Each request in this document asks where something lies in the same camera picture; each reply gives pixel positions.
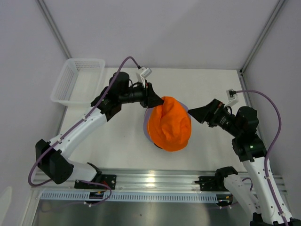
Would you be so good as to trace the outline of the purple bucket hat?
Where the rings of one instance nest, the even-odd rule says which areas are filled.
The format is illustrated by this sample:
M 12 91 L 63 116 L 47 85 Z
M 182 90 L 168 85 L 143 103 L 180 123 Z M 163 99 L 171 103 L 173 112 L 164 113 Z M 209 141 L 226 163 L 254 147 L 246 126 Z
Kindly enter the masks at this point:
M 188 112 L 188 110 L 189 110 L 188 107 L 185 104 L 183 104 L 182 102 L 180 102 L 180 101 L 178 101 L 178 102 L 185 109 L 185 111 Z M 143 121 L 143 132 L 144 132 L 144 135 L 152 143 L 154 143 L 154 142 L 152 141 L 152 139 L 151 139 L 151 137 L 150 137 L 150 135 L 149 135 L 149 133 L 147 131 L 147 124 L 148 124 L 149 118 L 150 118 L 150 116 L 151 116 L 151 114 L 152 114 L 152 112 L 153 112 L 154 109 L 155 108 L 148 108 L 148 109 L 146 109 L 145 114 L 144 114 L 144 121 Z

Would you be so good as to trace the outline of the red hat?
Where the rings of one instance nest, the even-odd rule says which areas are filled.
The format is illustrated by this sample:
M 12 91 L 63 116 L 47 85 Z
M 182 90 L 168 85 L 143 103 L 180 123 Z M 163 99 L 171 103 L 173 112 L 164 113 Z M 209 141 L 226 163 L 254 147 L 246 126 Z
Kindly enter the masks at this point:
M 184 149 L 192 133 L 192 124 L 189 114 L 174 97 L 164 96 L 163 105 L 153 110 L 147 131 L 152 141 L 168 152 Z

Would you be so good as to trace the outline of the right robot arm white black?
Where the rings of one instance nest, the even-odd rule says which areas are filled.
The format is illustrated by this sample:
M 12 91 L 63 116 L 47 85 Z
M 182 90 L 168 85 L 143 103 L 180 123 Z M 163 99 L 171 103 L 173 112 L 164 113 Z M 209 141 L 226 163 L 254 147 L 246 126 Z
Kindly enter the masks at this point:
M 250 218 L 252 226 L 299 226 L 301 221 L 292 216 L 284 203 L 270 173 L 267 150 L 257 135 L 257 111 L 240 107 L 230 114 L 224 103 L 214 99 L 203 107 L 189 109 L 188 114 L 209 127 L 221 127 L 233 136 L 232 148 L 256 191 L 252 194 L 233 167 L 217 169 L 214 184 L 219 190 L 231 192 Z

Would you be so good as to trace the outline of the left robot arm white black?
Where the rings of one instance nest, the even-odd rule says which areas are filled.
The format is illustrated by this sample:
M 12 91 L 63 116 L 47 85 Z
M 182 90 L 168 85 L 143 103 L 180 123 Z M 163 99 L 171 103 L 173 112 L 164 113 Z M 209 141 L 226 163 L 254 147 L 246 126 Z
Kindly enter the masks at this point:
M 153 90 L 152 84 L 137 82 L 130 84 L 129 74 L 116 72 L 90 104 L 88 111 L 72 127 L 49 141 L 37 142 L 37 166 L 50 181 L 62 184 L 65 181 L 85 181 L 90 188 L 98 188 L 102 182 L 101 170 L 91 163 L 70 161 L 70 156 L 77 146 L 95 129 L 106 124 L 121 111 L 123 104 L 139 103 L 143 108 L 163 105 L 164 101 Z

